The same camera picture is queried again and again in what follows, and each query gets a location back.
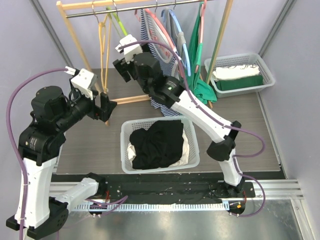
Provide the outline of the blue white striped tank top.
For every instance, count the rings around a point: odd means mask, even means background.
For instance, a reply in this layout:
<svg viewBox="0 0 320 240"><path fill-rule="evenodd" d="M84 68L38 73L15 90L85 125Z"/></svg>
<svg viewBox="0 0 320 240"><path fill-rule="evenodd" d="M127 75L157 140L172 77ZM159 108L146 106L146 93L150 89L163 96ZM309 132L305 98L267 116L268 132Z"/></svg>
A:
<svg viewBox="0 0 320 240"><path fill-rule="evenodd" d="M171 52L167 48L158 44L149 43L148 47L152 55L156 59L158 59L162 72L167 76L173 76L178 78L178 63L176 58L171 54ZM150 103L152 107L154 107L155 109L159 109L165 117L175 117L180 115L178 112L172 110L171 108L168 108L163 104L157 103L154 99L151 99Z"/></svg>

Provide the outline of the yellow velvet hanger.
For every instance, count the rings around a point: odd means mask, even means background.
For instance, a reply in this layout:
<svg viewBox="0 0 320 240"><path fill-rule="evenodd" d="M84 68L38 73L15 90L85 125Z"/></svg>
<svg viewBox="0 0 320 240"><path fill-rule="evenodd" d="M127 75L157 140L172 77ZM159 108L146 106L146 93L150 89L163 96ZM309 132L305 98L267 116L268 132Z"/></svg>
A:
<svg viewBox="0 0 320 240"><path fill-rule="evenodd" d="M98 39L100 49L100 80L101 86L104 93L108 93L108 65L109 65L109 54L110 54L110 37L112 22L105 15L103 21L100 21L95 12L94 1L91 3L93 15L95 16L98 23Z"/></svg>

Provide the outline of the lime green hanger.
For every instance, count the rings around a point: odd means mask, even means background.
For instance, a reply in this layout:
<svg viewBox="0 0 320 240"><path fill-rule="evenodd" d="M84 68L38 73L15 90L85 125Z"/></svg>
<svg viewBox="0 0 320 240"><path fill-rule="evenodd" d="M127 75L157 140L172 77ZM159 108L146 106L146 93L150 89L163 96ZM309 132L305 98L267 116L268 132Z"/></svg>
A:
<svg viewBox="0 0 320 240"><path fill-rule="evenodd" d="M120 20L120 17L117 15L117 13L112 12L112 13L108 13L107 15L110 18L111 23L113 24L118 36L121 39L126 37L128 35L128 32L127 32L124 24Z"/></svg>

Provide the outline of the grey tank top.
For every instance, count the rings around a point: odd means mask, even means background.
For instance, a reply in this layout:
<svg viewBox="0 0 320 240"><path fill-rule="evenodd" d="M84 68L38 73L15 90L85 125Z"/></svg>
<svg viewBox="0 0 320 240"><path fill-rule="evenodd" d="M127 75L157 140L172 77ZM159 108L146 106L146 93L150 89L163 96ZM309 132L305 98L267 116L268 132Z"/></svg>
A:
<svg viewBox="0 0 320 240"><path fill-rule="evenodd" d="M184 33L180 26L180 23L174 13L173 10L165 8L162 13L161 17L165 26L165 29L170 36L172 42L174 43L177 50L181 51L183 45L186 44L186 40L184 37Z"/></svg>

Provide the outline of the blue hanger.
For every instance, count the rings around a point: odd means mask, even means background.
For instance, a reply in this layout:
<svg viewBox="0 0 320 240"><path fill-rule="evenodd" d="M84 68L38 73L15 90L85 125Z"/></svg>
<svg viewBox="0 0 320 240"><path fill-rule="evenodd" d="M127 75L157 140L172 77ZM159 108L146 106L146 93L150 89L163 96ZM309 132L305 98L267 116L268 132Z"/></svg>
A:
<svg viewBox="0 0 320 240"><path fill-rule="evenodd" d="M165 8L161 12L162 22L164 27L171 38L173 44L176 47L177 53L180 56L186 75L191 75L191 64L189 59L189 53L187 49L187 43L184 36L184 32L180 26L180 23L172 9Z"/></svg>

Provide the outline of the black tank top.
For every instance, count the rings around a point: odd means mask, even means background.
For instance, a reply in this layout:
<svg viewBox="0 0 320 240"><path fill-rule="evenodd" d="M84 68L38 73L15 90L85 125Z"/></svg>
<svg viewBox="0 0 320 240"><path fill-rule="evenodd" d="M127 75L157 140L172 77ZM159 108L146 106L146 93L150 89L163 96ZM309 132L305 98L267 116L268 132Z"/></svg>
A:
<svg viewBox="0 0 320 240"><path fill-rule="evenodd" d="M150 170L169 168L182 156L184 124L181 120L158 120L149 129L132 132L129 142L134 146L136 157L132 168Z"/></svg>

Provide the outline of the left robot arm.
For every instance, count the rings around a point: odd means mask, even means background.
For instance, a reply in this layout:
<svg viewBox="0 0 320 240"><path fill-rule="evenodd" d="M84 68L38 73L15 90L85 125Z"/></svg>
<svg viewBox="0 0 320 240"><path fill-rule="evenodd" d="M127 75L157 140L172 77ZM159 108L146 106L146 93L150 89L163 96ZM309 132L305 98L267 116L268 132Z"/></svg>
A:
<svg viewBox="0 0 320 240"><path fill-rule="evenodd" d="M65 132L86 116L106 122L117 106L105 93L100 95L100 105L96 105L94 97L86 97L76 88L71 92L76 96L74 100L58 86L41 88L31 102L32 122L19 136L18 156L25 171L17 212L6 225L26 232L33 240L58 232L77 205L89 197L100 200L107 192L105 177L88 173L67 192L49 195L54 166L66 141Z"/></svg>

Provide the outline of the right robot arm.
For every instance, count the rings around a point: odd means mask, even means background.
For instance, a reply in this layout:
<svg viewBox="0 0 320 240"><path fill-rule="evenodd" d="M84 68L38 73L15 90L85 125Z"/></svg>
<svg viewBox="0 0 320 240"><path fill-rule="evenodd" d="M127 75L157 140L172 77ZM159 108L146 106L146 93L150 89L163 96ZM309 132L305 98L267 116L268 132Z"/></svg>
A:
<svg viewBox="0 0 320 240"><path fill-rule="evenodd" d="M206 153L218 161L226 193L233 198L243 193L245 179L238 162L233 159L238 135L233 127L241 127L238 121L220 118L188 93L180 80L163 73L159 60L150 52L135 54L129 61L116 59L112 64L126 82L137 81L142 91L157 103L184 115L200 127L211 139Z"/></svg>

